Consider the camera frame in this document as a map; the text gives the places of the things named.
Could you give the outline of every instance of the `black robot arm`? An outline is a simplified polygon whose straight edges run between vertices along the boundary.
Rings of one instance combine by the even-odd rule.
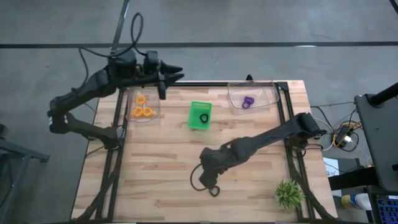
[[[167,87],[184,76],[178,73],[180,71],[182,68],[159,60],[156,51],[148,51],[142,65],[137,64],[132,50],[110,57],[107,66],[89,77],[81,87],[55,97],[50,102],[50,110],[47,112],[50,131],[58,134],[74,132],[86,138],[98,138],[105,149],[115,149],[120,146],[115,127],[93,126],[77,120],[69,111],[93,98],[112,95],[117,88],[130,86],[157,85],[159,98],[164,100]]]
[[[307,139],[325,133],[326,131],[319,129],[310,114],[300,113],[285,124],[257,136],[234,139],[217,150],[206,147],[200,154],[203,173],[199,181],[207,189],[218,188],[216,186],[218,175],[246,162],[258,149],[285,138],[291,146],[305,148],[308,144]]]

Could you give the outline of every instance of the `gray floor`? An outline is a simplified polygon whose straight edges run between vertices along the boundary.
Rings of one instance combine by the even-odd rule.
[[[0,44],[107,43],[113,40],[123,0],[0,1]],[[168,1],[133,0],[121,42],[129,42],[132,15],[145,17],[141,42],[282,42],[397,40],[398,15],[388,0]],[[182,66],[185,80],[305,80],[312,105],[351,101],[397,81],[397,47],[159,49],[167,63]],[[87,55],[91,72],[106,61]],[[87,141],[49,132],[49,101],[83,81],[75,49],[0,49],[0,123],[8,140],[51,154],[33,162],[18,198],[16,223],[68,220]],[[96,100],[90,102],[95,106]],[[353,105],[325,108],[332,124]],[[313,112],[321,118],[318,111]],[[85,107],[73,114],[92,122]],[[366,143],[361,148],[368,153]],[[331,149],[325,157],[358,157]],[[358,213],[339,209],[345,220]]]

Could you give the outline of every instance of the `purple object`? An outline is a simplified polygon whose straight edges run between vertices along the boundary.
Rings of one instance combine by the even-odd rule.
[[[254,98],[253,97],[245,96],[243,98],[242,108],[243,109],[248,109],[253,103],[254,103]]]

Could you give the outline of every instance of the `green plant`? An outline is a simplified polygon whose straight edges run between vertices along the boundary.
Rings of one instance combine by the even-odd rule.
[[[301,204],[305,196],[294,180],[282,180],[275,190],[275,197],[278,206],[290,212]]]

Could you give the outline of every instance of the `orange ring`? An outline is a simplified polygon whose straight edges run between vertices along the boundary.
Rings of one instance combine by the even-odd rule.
[[[136,103],[137,103],[138,105],[143,105],[143,104],[145,103],[145,101],[146,101],[146,98],[145,98],[144,95],[138,95],[138,96],[136,97]]]
[[[140,117],[142,115],[142,108],[137,107],[136,109],[134,109],[134,116],[136,116],[137,118]]]
[[[144,114],[144,116],[148,117],[148,116],[152,116],[152,114],[154,114],[154,112],[152,111],[151,108],[144,108],[144,111],[142,112]]]

